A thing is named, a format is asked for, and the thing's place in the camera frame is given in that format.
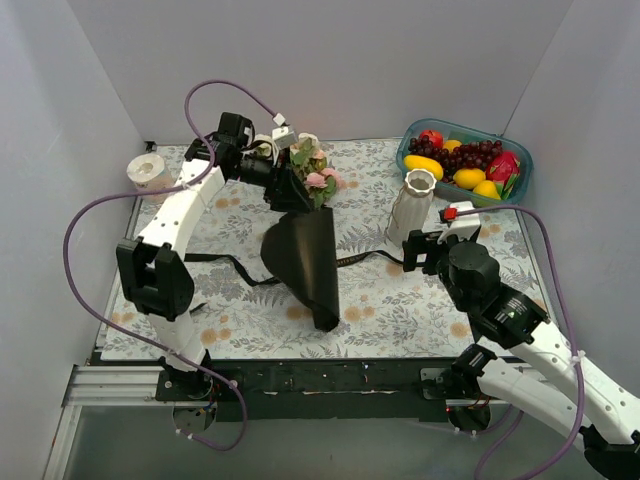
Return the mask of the black wrapping paper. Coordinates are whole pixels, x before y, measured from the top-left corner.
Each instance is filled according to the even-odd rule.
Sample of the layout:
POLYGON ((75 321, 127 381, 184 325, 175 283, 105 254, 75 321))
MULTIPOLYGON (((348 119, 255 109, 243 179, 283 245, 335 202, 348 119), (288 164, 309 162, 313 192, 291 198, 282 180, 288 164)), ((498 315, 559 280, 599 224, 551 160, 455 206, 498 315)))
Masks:
POLYGON ((332 209, 283 215, 266 231, 260 256, 266 269, 311 310, 315 329, 330 332, 338 326, 338 266, 332 209))

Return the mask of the peach rose stem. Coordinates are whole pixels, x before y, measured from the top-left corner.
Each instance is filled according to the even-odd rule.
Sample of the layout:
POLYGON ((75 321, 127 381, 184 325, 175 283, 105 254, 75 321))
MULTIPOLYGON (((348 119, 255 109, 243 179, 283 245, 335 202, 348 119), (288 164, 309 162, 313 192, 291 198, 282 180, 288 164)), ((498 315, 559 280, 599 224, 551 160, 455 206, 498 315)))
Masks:
POLYGON ((328 166, 326 153, 319 139, 311 133, 301 133, 298 142, 291 147, 290 161, 296 173, 306 177, 310 173, 319 173, 328 166))

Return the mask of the pink rose stem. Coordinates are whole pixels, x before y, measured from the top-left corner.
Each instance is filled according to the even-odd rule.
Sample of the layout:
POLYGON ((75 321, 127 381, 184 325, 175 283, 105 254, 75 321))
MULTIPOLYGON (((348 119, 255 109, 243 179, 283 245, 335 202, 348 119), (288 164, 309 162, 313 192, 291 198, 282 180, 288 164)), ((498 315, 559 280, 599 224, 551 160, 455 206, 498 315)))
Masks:
POLYGON ((316 209, 325 205, 346 186, 338 172, 329 167, 319 172, 309 173, 304 180, 304 185, 316 209))

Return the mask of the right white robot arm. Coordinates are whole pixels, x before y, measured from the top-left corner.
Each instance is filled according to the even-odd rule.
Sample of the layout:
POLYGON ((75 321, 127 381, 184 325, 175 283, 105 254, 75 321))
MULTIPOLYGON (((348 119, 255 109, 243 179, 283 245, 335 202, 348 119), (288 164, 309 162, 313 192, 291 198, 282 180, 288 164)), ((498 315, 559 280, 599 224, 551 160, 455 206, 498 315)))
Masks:
POLYGON ((451 366, 454 389, 504 400, 563 436, 573 428, 589 465, 607 479, 639 476, 639 399, 617 384, 569 340, 527 295, 503 283, 500 265, 474 241, 414 230, 403 243, 404 269, 425 255, 424 273, 436 275, 454 306, 484 337, 536 369, 518 371, 474 343, 451 366))

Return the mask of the black ribbon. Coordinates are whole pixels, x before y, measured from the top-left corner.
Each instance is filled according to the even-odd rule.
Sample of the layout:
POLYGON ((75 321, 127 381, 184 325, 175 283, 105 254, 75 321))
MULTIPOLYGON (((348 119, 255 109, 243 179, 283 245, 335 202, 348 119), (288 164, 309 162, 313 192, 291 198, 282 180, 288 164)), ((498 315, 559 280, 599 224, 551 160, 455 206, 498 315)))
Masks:
MULTIPOLYGON (((342 268, 342 267, 353 266, 357 263, 364 261, 371 255, 378 255, 378 256, 385 257, 387 260, 389 260, 390 262, 398 266, 403 265, 402 260, 392 256, 390 253, 384 250, 378 249, 378 250, 365 251, 365 252, 358 253, 348 257, 339 258, 337 260, 337 267, 342 268)), ((209 262, 216 262, 221 260, 230 262, 233 265, 235 271, 241 277, 241 279, 250 287, 270 286, 270 285, 277 285, 280 283, 280 280, 277 279, 276 277, 270 277, 264 280, 255 280, 248 274, 246 268, 239 262, 239 260, 230 254, 187 253, 185 257, 185 261, 187 263, 209 263, 209 262)))

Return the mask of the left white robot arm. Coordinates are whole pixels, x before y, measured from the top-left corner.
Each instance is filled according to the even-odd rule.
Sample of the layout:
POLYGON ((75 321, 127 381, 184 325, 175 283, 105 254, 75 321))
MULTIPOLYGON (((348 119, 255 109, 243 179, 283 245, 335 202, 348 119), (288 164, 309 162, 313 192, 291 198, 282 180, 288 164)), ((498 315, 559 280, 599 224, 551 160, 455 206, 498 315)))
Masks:
POLYGON ((283 115, 270 137, 257 138, 253 123, 222 114, 216 131, 189 146, 176 182, 154 219, 134 240, 116 248, 124 296, 144 314, 167 351, 162 366, 169 379, 193 400, 213 386, 203 369, 207 351, 189 312, 195 286, 184 258, 196 224, 211 199, 229 180, 260 186, 277 212, 307 213, 314 204, 290 161, 297 139, 283 115))

